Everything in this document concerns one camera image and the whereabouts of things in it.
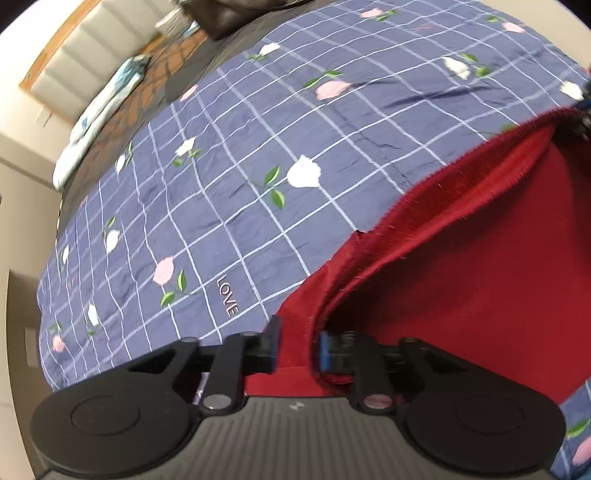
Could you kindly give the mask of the red long-sleeve shirt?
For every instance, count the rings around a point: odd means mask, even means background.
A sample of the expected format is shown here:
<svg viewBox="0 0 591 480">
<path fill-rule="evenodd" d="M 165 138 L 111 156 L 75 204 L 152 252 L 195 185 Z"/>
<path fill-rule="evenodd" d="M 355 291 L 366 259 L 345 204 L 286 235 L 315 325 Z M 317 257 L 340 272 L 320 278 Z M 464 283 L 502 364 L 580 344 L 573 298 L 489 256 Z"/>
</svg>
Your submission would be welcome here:
<svg viewBox="0 0 591 480">
<path fill-rule="evenodd" d="M 552 400 L 590 375 L 590 143 L 545 113 L 474 148 L 356 233 L 280 306 L 279 365 L 256 396 L 339 395 L 322 331 L 422 339 Z"/>
</svg>

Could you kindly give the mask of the blue floral plaid quilt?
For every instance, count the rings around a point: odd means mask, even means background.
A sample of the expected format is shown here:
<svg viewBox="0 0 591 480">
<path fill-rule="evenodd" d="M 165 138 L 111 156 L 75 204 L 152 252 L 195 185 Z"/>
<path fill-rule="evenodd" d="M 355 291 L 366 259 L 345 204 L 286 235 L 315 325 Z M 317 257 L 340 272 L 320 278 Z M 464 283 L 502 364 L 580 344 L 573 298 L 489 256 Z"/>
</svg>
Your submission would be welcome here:
<svg viewBox="0 0 591 480">
<path fill-rule="evenodd" d="M 246 390 L 246 338 L 416 185 L 590 74 L 478 1 L 325 1 L 150 120 L 57 240 L 37 298 L 48 479 L 586 479 L 590 375 L 561 402 L 356 335 L 339 395 Z"/>
</svg>

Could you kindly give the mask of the brown woven bed mat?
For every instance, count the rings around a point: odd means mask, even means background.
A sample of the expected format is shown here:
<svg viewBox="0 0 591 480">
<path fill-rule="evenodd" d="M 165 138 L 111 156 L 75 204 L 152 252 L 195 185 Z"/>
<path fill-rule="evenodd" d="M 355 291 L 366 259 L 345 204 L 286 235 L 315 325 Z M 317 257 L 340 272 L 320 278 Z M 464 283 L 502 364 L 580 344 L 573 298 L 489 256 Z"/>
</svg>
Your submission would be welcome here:
<svg viewBox="0 0 591 480">
<path fill-rule="evenodd" d="M 64 178 L 56 188 L 62 199 L 84 192 L 124 153 L 143 124 L 166 103 L 166 83 L 183 67 L 207 39 L 202 31 L 185 38 L 165 39 L 148 51 L 149 63 L 141 82 L 113 112 L 83 154 L 78 147 L 66 148 L 54 172 Z"/>
</svg>

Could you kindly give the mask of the dark brown leather handbag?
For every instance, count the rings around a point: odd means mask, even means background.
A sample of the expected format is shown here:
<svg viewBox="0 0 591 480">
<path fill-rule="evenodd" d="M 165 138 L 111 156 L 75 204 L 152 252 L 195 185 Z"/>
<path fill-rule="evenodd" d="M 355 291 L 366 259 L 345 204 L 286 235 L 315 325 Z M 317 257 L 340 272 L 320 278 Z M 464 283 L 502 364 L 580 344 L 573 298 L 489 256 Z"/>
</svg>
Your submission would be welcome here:
<svg viewBox="0 0 591 480">
<path fill-rule="evenodd" d="M 307 0 L 186 0 L 180 1 L 179 5 L 209 38 L 217 41 L 263 15 L 290 10 L 307 3 Z"/>
</svg>

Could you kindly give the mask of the grey padded headboard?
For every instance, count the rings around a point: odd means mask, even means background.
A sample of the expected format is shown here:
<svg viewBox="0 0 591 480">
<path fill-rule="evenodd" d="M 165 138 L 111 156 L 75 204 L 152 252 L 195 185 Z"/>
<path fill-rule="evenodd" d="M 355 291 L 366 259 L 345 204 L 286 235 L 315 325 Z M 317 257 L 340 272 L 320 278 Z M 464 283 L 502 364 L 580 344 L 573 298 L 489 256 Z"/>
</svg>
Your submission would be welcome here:
<svg viewBox="0 0 591 480">
<path fill-rule="evenodd" d="M 158 35 L 170 1 L 83 1 L 57 29 L 19 84 L 21 90 L 74 122 L 127 58 Z"/>
</svg>

